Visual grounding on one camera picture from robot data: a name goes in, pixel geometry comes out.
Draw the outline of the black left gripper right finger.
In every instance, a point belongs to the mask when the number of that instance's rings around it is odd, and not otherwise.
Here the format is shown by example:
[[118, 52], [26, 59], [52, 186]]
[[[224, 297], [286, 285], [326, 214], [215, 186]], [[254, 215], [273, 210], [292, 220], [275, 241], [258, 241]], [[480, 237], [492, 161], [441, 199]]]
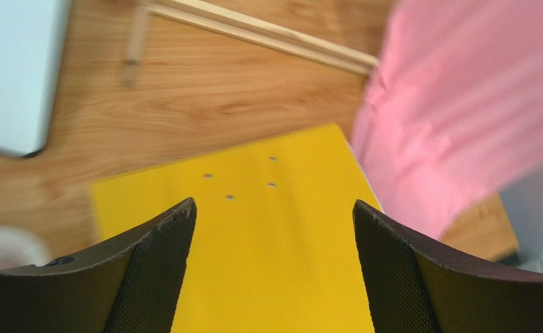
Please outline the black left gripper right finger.
[[543, 273], [456, 250], [362, 200], [353, 222], [376, 332], [543, 332]]

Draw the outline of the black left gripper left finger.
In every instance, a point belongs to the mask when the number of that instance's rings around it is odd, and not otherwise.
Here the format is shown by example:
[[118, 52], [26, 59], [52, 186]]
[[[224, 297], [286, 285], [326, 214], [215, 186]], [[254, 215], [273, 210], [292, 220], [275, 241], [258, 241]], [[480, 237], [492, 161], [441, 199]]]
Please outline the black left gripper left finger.
[[43, 266], [0, 270], [0, 332], [169, 332], [196, 218], [187, 198]]

